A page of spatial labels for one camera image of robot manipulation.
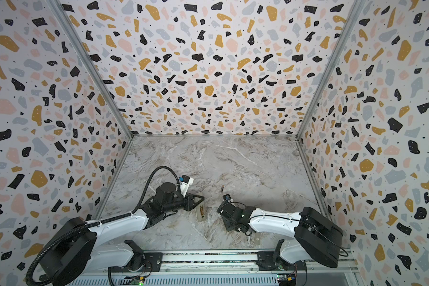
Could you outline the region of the white remote control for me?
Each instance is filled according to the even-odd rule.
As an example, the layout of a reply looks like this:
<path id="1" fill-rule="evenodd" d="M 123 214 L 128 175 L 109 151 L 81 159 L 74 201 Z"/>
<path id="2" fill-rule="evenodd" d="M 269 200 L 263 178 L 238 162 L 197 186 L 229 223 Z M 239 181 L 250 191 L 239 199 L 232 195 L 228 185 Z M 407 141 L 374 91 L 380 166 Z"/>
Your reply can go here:
<path id="1" fill-rule="evenodd" d="M 203 222 L 207 219 L 204 203 L 201 203 L 196 207 L 196 215 L 198 222 Z"/>

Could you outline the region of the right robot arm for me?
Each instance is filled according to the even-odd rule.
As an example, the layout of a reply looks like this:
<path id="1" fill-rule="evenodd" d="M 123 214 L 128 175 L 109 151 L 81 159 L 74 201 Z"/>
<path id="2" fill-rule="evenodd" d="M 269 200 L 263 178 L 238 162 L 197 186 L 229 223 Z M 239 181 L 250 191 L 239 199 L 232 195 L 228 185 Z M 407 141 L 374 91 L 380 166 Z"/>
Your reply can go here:
<path id="1" fill-rule="evenodd" d="M 217 213 L 221 215 L 227 231 L 245 235 L 269 232 L 285 236 L 275 249 L 275 259 L 289 264 L 299 260 L 314 260 L 337 268 L 342 250 L 342 229 L 311 207 L 301 212 L 277 213 L 247 206 L 237 207 L 223 201 Z"/>

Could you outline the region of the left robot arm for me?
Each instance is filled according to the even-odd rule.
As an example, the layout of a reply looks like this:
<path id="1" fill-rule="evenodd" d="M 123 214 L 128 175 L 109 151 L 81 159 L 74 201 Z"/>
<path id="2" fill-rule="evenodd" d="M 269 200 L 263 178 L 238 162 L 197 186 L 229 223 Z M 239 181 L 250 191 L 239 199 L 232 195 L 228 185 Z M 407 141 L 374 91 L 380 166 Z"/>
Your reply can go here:
<path id="1" fill-rule="evenodd" d="M 87 271 L 112 267 L 139 269 L 144 264 L 144 252 L 136 243 L 131 240 L 119 245 L 107 243 L 130 232 L 147 230 L 179 210 L 196 209 L 204 197 L 189 193 L 189 185 L 165 182 L 136 209 L 112 218 L 70 219 L 35 257 L 27 270 L 26 284 L 65 286 Z"/>

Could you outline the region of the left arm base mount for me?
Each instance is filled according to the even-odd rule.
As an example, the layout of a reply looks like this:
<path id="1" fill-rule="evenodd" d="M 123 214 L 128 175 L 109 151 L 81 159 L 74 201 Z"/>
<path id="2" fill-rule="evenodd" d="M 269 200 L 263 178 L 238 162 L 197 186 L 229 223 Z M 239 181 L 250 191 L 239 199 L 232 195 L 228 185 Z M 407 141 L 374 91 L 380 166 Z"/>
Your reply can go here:
<path id="1" fill-rule="evenodd" d="M 132 260 L 125 266 L 112 267 L 112 273 L 124 275 L 139 275 L 159 272 L 162 266 L 162 262 L 163 253 L 147 252 L 141 255 L 141 257 L 134 255 L 132 257 Z"/>

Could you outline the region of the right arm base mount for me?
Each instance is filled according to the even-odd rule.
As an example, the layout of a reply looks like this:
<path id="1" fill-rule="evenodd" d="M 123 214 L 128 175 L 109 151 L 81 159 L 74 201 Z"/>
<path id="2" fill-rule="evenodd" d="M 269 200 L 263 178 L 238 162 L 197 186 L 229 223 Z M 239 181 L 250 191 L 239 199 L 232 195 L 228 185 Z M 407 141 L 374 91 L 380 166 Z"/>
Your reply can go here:
<path id="1" fill-rule="evenodd" d="M 297 262 L 310 259 L 297 240 L 279 240 L 274 251 L 257 252 L 256 264 L 260 271 L 295 271 Z"/>

